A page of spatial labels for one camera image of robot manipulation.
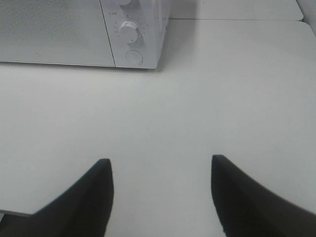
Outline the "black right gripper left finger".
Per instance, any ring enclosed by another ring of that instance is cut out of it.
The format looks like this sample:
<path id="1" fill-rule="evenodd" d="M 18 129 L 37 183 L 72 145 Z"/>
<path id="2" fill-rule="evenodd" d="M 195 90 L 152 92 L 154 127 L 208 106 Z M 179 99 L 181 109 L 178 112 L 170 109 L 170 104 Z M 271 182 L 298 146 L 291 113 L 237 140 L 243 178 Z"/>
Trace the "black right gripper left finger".
<path id="1" fill-rule="evenodd" d="M 98 160 L 50 204 L 28 217 L 5 215 L 2 237 L 103 237 L 114 201 L 112 165 Z"/>

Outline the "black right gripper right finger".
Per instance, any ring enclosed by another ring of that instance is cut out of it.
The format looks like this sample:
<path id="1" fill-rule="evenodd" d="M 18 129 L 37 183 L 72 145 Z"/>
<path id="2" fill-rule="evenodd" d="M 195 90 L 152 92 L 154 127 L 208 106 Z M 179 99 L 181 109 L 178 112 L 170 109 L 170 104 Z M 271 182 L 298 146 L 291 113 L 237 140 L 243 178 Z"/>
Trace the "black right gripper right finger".
<path id="1" fill-rule="evenodd" d="M 211 195 L 227 237 L 314 237 L 316 215 L 274 194 L 224 155 L 211 159 Z"/>

